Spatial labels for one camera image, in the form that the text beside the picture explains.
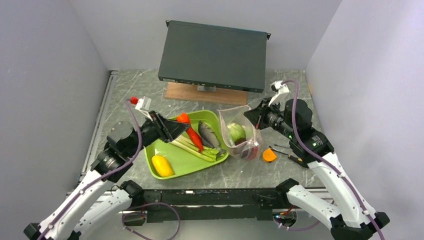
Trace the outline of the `red tomato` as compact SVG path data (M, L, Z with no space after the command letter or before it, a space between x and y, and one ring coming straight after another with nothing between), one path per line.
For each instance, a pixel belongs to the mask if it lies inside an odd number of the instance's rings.
M257 157L259 151L258 146L254 146L249 150L248 156L246 157L247 160L253 160Z

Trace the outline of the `grey toy fish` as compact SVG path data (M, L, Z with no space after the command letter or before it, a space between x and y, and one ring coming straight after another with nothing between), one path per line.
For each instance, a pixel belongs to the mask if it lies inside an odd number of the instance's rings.
M218 150L218 155L222 155L226 152L221 148L221 142L216 133L206 123L199 121L197 128L201 139L206 143L207 147Z

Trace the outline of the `clear pink zip top bag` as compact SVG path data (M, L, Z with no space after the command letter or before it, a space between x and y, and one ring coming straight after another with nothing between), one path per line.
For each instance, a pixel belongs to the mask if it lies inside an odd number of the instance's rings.
M257 160L263 149L263 138L258 129L244 116L248 105L218 111L221 135L229 154L241 160Z

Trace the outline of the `green cabbage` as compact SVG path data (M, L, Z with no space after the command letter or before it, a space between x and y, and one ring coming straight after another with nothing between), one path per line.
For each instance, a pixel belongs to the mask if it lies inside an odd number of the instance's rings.
M246 141L246 131L243 125L232 122L227 125L229 136L235 145Z

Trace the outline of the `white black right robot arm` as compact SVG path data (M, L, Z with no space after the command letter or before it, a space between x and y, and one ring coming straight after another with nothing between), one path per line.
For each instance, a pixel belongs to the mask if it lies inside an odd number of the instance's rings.
M243 115L258 130L272 128L289 140L298 164L312 170L324 184L333 203L310 193L289 178L276 188L275 200L282 207L299 207L325 225L335 240L368 240L382 234L390 218L376 211L350 181L327 137L312 126L313 112L301 99L290 99L284 109L265 98Z

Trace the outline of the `orange red chili pepper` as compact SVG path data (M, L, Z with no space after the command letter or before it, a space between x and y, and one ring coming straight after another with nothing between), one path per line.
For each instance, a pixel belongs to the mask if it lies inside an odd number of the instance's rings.
M199 134L192 128L191 120L187 113L183 112L176 117L178 122L188 123L190 127L186 130L188 137L191 142L198 148L198 152L201 153L204 150L203 142Z

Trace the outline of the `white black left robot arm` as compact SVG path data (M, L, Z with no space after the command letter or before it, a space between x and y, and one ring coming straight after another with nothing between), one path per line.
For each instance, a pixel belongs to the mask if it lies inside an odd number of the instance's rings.
M30 240L67 240L74 237L78 223L89 224L83 216L95 201L109 190L132 167L141 150L157 140L169 143L183 134L189 125L163 117L156 111L148 113L142 125L128 121L116 123L104 150L75 190L47 218L30 223L23 233Z

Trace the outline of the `yellow bell pepper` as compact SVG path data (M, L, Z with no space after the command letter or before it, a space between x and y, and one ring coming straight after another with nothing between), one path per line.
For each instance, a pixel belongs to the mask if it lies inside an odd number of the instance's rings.
M151 162L160 177L170 177L175 174L170 163L164 156L154 155L151 158Z

